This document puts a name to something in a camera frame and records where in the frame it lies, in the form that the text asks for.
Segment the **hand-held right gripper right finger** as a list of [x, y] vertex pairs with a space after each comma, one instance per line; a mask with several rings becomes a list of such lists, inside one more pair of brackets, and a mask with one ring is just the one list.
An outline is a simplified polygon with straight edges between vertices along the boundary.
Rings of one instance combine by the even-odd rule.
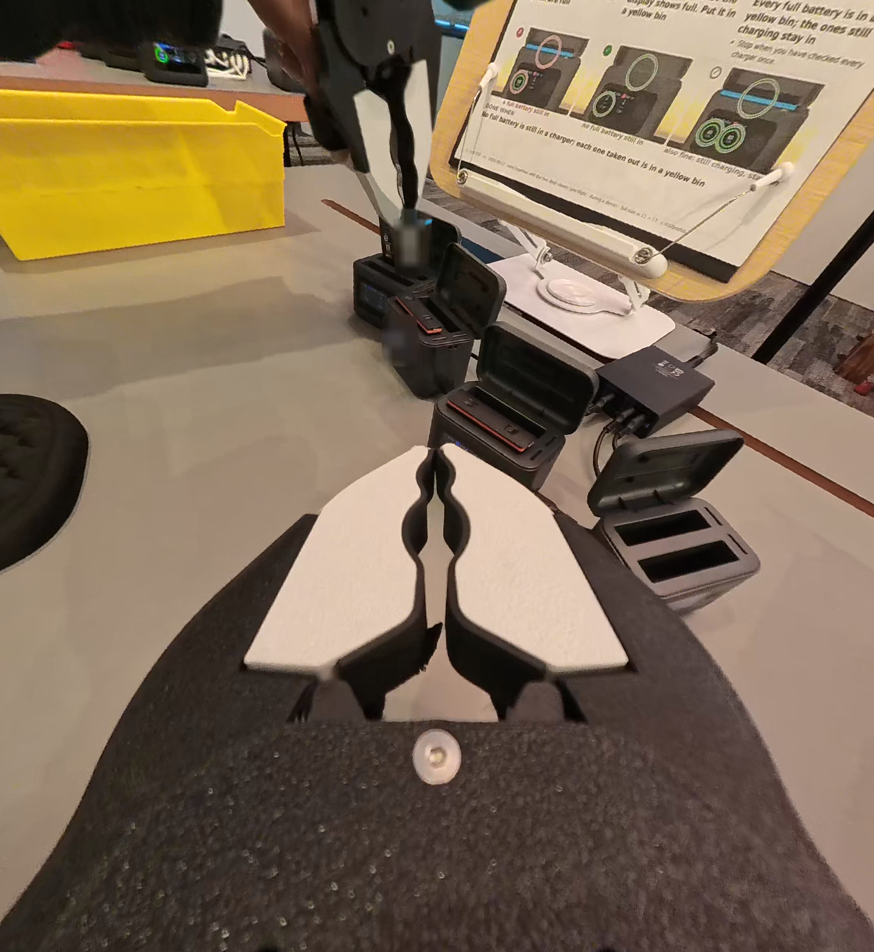
[[504, 720], [528, 684], [624, 670], [629, 656], [556, 514], [537, 493], [455, 444], [435, 455], [448, 658]]

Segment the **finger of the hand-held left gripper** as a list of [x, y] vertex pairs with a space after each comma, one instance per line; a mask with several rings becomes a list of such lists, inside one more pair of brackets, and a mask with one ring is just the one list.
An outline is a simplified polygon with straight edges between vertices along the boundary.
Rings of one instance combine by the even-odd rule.
[[430, 167], [433, 102], [429, 64], [410, 54], [398, 58], [399, 213], [416, 212]]
[[387, 97], [374, 91], [347, 91], [344, 104], [351, 162], [359, 183], [379, 218], [400, 221], [405, 205], [391, 137], [394, 115], [407, 117], [405, 93], [393, 91]]

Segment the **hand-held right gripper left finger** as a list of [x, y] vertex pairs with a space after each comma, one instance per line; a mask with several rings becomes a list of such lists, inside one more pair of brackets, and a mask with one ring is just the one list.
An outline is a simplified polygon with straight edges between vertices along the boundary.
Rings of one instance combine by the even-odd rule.
[[414, 446], [320, 511], [243, 657], [254, 672], [342, 681], [371, 717], [421, 673], [440, 638], [419, 554], [434, 454]]

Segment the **black battery charger case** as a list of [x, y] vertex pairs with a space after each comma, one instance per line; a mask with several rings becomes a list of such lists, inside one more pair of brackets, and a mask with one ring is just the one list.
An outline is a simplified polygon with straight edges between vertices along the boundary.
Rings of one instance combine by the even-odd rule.
[[151, 82], [206, 88], [205, 54], [163, 42], [146, 42], [136, 48], [141, 72]]
[[267, 28], [263, 30], [263, 47], [264, 67], [270, 84], [284, 92], [304, 95], [304, 85], [284, 67], [282, 42]]
[[589, 491], [597, 539], [681, 615], [760, 570], [750, 545], [699, 496], [743, 446], [730, 429], [635, 440], [613, 452]]
[[502, 277], [457, 243], [445, 251], [431, 292], [401, 295], [424, 299], [443, 333], [424, 335], [397, 306], [397, 296], [386, 302], [383, 350], [416, 398], [432, 400], [465, 382], [475, 344], [496, 322], [505, 292]]
[[383, 327], [386, 302], [404, 294], [426, 294], [436, 284], [445, 251], [462, 240], [461, 230], [437, 217], [431, 219], [429, 256], [417, 270], [395, 271], [384, 265], [381, 252], [353, 264], [353, 310], [368, 325]]
[[[435, 401], [428, 446], [457, 446], [540, 490], [594, 403], [595, 368], [559, 348], [551, 336], [495, 324], [482, 337], [475, 374], [475, 380]], [[449, 396], [468, 392], [532, 430], [536, 442], [516, 453], [448, 407]]]

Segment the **orange trimmed black battery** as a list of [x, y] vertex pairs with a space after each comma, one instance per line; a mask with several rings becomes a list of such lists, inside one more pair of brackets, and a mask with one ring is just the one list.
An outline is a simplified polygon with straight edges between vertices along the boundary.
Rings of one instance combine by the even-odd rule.
[[397, 306], [410, 316], [424, 335], [435, 336], [443, 333], [443, 323], [426, 306], [424, 299], [405, 295], [398, 296], [395, 301]]
[[536, 442], [537, 436], [532, 430], [514, 422], [495, 405], [474, 393], [468, 392], [462, 397], [449, 396], [447, 405], [516, 453], [525, 452]]

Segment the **yellow plastic bin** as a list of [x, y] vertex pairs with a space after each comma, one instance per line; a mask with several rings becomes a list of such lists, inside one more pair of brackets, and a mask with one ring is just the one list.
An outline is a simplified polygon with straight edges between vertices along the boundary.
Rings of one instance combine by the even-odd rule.
[[280, 228], [285, 144], [243, 102], [0, 89], [0, 237], [34, 261]]

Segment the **person's left forearm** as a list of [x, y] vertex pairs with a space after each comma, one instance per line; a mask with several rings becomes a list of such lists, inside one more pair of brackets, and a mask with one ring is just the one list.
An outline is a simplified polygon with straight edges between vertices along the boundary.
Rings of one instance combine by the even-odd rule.
[[0, 58], [25, 61], [62, 41], [204, 49], [217, 40], [223, 13], [222, 1], [0, 1]]

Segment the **person's left hand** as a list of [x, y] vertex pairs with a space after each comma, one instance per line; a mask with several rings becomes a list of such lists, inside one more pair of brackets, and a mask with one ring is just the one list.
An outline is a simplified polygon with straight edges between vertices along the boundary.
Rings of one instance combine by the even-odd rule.
[[278, 42], [283, 69], [316, 98], [320, 93], [322, 53], [311, 1], [250, 1], [255, 14]]

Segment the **black usb charging hub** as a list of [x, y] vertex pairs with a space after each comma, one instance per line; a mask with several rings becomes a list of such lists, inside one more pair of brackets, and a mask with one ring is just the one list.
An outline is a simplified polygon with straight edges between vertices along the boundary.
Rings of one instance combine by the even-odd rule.
[[652, 346], [603, 365], [591, 410], [617, 431], [646, 438], [697, 407], [715, 381], [694, 365]]

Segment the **printed instruction sheet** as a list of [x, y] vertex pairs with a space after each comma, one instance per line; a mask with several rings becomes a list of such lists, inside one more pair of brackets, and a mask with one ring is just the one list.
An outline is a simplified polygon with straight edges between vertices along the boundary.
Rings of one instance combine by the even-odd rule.
[[874, 90], [874, 2], [514, 2], [453, 166], [727, 283]]

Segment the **black textured wrist pad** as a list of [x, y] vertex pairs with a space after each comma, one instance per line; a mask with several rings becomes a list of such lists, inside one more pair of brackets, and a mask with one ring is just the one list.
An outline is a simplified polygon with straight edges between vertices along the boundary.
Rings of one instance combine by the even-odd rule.
[[86, 429], [66, 408], [0, 394], [0, 572], [62, 529], [81, 494], [88, 454]]

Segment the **wooden instruction board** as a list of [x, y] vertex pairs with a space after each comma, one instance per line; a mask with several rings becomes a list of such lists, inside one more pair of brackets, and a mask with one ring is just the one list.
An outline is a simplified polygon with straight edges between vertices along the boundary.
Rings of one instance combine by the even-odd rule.
[[[487, 204], [471, 189], [459, 185], [453, 149], [465, 113], [478, 90], [478, 79], [501, 39], [504, 20], [513, 2], [494, 1], [479, 7], [453, 69], [434, 133], [431, 173], [437, 186], [469, 208], [502, 222], [526, 226], [556, 248], [600, 265], [595, 252], [577, 241], [564, 244], [550, 230], [538, 230], [533, 220], [509, 207]], [[805, 180], [772, 230], [728, 282], [719, 282], [699, 270], [669, 260], [658, 279], [640, 279], [640, 285], [680, 302], [704, 303], [738, 294], [752, 287], [771, 270], [786, 277], [811, 282], [835, 258], [835, 244], [847, 243], [848, 227], [859, 226], [874, 207], [874, 90], [846, 130]]]

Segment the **black metal pole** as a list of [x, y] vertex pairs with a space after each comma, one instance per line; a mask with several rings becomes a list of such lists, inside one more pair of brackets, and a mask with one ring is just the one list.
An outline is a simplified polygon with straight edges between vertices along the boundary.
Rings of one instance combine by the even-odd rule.
[[751, 356], [752, 360], [761, 364], [770, 363], [873, 244], [874, 209], [758, 346]]

